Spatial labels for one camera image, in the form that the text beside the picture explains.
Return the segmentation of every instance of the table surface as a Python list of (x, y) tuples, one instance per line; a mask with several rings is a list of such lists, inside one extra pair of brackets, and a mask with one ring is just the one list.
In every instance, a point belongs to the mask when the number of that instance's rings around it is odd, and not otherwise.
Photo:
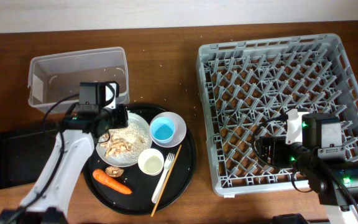
[[(42, 119), (43, 114), (27, 102), (32, 58), (120, 46), (126, 51), (131, 101), (162, 105), (184, 118), (195, 139), (197, 170), (185, 193), (154, 218), (121, 215), (106, 208), (92, 195), (81, 174), (68, 209), (70, 223), (251, 222), (287, 213), (325, 220), (324, 208), (314, 193), (288, 190), (234, 199), (215, 195), (195, 70), (198, 48), (203, 44), (322, 33), (341, 37), (358, 82), (358, 21), (0, 34), (0, 132)], [(31, 187), (0, 190), (0, 212), (16, 208)]]

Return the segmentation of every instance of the chopstick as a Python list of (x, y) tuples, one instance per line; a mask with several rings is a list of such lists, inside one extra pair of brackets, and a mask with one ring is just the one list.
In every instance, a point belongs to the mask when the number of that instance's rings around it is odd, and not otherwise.
[(160, 196), (158, 196), (158, 200), (157, 200), (157, 202), (155, 203), (154, 208), (153, 208), (152, 217), (154, 216), (154, 213), (155, 213), (155, 211), (156, 211), (156, 209), (157, 209), (158, 203), (160, 203), (160, 199), (161, 199), (162, 193), (164, 192), (164, 189), (165, 189), (165, 186), (166, 186), (166, 184), (167, 184), (167, 182), (168, 182), (169, 176), (171, 175), (171, 172), (172, 172), (172, 170), (173, 170), (173, 166), (175, 165), (175, 162), (176, 162), (177, 159), (178, 159), (180, 149), (181, 149), (181, 145), (179, 146), (178, 152), (177, 152), (177, 154), (175, 155), (175, 158), (173, 159), (173, 163), (172, 163), (171, 169), (169, 169), (169, 171), (168, 171), (167, 178), (165, 178), (164, 184), (162, 185), (162, 189), (161, 189)]

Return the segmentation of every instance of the orange carrot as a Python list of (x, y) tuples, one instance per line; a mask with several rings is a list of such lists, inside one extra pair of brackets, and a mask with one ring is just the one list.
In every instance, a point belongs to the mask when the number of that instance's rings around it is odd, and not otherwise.
[(114, 180), (101, 169), (96, 169), (93, 171), (93, 178), (97, 180), (100, 184), (106, 185), (122, 194), (128, 195), (132, 193), (132, 191), (128, 187)]

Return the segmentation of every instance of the white cup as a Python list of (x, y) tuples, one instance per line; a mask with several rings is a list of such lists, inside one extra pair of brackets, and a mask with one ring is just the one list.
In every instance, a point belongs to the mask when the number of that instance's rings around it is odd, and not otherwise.
[(146, 149), (139, 155), (137, 165), (145, 174), (159, 175), (164, 167), (164, 156), (156, 149)]

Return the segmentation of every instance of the black tray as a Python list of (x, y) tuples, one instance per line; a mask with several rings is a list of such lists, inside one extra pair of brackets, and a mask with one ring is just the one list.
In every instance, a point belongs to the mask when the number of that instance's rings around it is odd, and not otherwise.
[[(47, 124), (47, 133), (57, 134), (54, 124)], [(0, 189), (35, 182), (47, 163), (55, 138), (36, 128), (0, 133)]]
[[(145, 104), (129, 105), (128, 110), (131, 111), (131, 113), (143, 117), (149, 124), (155, 116), (166, 111), (166, 109), (161, 107)], [(157, 210), (169, 206), (178, 199), (187, 188), (194, 174), (196, 168), (196, 148), (193, 136), (189, 130), (187, 130), (186, 137), (181, 145), (182, 148), (178, 159), (167, 182)], [(176, 153), (179, 145), (173, 148), (163, 148), (153, 142), (152, 148), (158, 149), (162, 152), (164, 157), (166, 157), (169, 152)], [(93, 179), (92, 172), (95, 169), (105, 170), (108, 166), (109, 165), (99, 157), (96, 151), (94, 151), (84, 166), (83, 173), (85, 182), (95, 197), (105, 206), (122, 214), (151, 214), (155, 205), (152, 203), (151, 198), (161, 174), (156, 176), (144, 174), (137, 164), (123, 168), (125, 170), (124, 174), (116, 178), (116, 180), (125, 184), (133, 191), (131, 195), (123, 195)]]

